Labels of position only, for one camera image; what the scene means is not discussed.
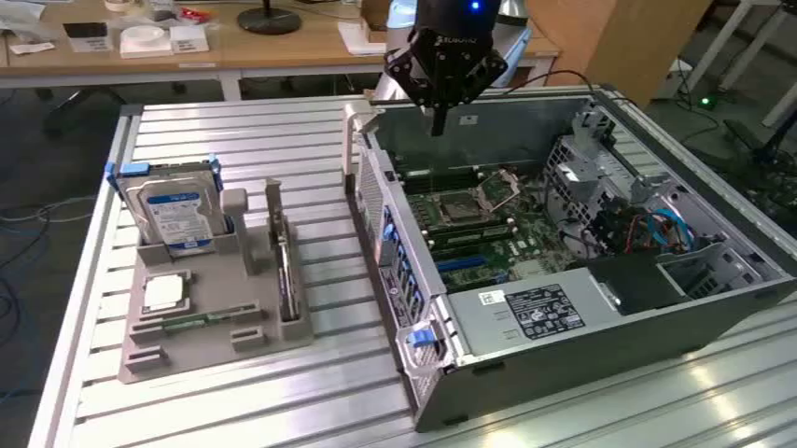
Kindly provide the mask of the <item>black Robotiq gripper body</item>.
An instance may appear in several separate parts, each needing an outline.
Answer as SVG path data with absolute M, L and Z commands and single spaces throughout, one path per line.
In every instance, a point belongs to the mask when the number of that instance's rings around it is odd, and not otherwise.
M 440 54 L 466 52 L 476 56 L 496 50 L 492 33 L 500 5 L 499 1 L 461 0 L 417 3 L 409 48 L 434 84 L 436 99 L 437 63 L 446 59 Z

